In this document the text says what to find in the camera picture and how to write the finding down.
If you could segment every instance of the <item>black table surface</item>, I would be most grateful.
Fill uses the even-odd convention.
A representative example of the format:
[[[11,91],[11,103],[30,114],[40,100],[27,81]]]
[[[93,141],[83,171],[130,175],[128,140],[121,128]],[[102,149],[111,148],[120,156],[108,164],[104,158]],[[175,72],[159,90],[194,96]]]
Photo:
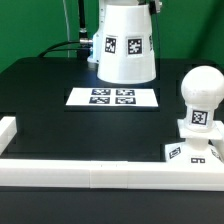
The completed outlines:
[[[161,59],[157,78],[136,85],[99,80],[87,62],[24,58],[0,75],[0,116],[18,133],[0,158],[163,162],[179,138],[184,75],[205,60]],[[73,87],[153,88],[158,108],[65,106]],[[224,120],[224,105],[215,114]],[[0,223],[222,223],[224,193],[0,188]]]

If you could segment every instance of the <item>black cable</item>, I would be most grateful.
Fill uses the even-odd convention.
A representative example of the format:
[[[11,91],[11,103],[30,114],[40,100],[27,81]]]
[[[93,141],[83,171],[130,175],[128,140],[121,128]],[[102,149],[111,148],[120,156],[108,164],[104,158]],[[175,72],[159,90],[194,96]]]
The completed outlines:
[[[78,7],[79,7],[79,25],[80,25],[80,28],[86,28],[85,9],[84,9],[83,0],[78,0]]]
[[[40,53],[38,55],[39,58],[42,58],[44,57],[44,55],[46,54],[46,52],[50,51],[50,50],[53,50],[55,48],[58,48],[58,47],[62,47],[62,46],[65,46],[65,45],[70,45],[70,44],[79,44],[80,42],[79,41],[64,41],[64,42],[61,42],[61,43],[58,43],[58,44],[54,44],[52,45],[51,47],[47,48],[45,51],[43,51],[42,53]]]
[[[161,63],[161,41],[160,41],[160,32],[159,32],[159,21],[158,14],[156,13],[156,28],[157,28],[157,39],[158,39],[158,74],[160,78],[160,63]]]
[[[39,58],[43,58],[46,54],[50,52],[57,52],[57,51],[78,51],[78,50],[89,50],[89,48],[68,48],[68,49],[51,49],[51,50],[46,50],[39,54]]]

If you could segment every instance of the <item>white frame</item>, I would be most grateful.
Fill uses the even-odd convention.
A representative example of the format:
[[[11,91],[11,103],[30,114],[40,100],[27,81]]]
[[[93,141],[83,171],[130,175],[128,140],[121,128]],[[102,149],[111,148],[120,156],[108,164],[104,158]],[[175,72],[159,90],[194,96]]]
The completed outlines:
[[[15,134],[16,118],[4,117],[0,143]],[[213,143],[223,155],[223,140]],[[0,186],[224,191],[224,165],[0,159]]]

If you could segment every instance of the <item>white cylindrical robot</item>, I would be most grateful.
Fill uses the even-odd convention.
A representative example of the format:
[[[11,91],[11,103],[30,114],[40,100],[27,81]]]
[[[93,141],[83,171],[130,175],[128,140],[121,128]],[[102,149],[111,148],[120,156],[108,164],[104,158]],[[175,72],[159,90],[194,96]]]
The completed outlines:
[[[150,7],[139,0],[100,0],[100,26],[90,63],[106,82],[137,84],[156,77]],[[156,12],[161,3],[155,0]]]

